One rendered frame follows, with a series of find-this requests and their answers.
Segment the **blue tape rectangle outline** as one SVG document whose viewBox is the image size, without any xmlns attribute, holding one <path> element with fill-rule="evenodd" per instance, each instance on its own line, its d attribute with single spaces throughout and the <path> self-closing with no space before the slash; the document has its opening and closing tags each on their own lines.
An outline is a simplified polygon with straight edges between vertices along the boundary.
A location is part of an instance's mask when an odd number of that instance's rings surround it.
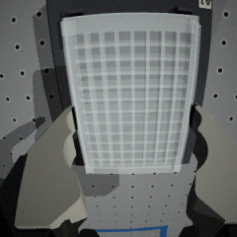
<svg viewBox="0 0 237 237">
<path fill-rule="evenodd" d="M 167 228 L 168 228 L 168 225 L 157 226 L 157 227 L 147 227 L 147 228 L 133 228 L 133 229 L 94 229 L 94 230 L 96 230 L 97 232 L 129 232 L 129 231 L 145 231 L 145 230 L 160 229 L 160 237 L 166 237 Z"/>
</svg>

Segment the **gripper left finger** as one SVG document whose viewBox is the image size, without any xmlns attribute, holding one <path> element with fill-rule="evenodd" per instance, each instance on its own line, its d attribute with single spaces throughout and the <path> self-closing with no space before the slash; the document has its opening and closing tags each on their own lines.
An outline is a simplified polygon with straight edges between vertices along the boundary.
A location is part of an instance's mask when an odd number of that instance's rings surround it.
<svg viewBox="0 0 237 237">
<path fill-rule="evenodd" d="M 0 188 L 0 237 L 79 237 L 88 216 L 72 135 L 75 109 L 68 106 L 21 155 Z"/>
</svg>

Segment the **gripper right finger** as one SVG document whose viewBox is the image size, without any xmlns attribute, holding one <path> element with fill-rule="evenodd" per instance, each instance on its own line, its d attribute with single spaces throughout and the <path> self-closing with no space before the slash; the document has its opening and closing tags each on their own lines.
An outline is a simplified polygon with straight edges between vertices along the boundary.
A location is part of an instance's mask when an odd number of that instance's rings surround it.
<svg viewBox="0 0 237 237">
<path fill-rule="evenodd" d="M 196 135 L 197 171 L 187 217 L 199 237 L 237 237 L 237 142 L 196 103 L 190 127 Z"/>
</svg>

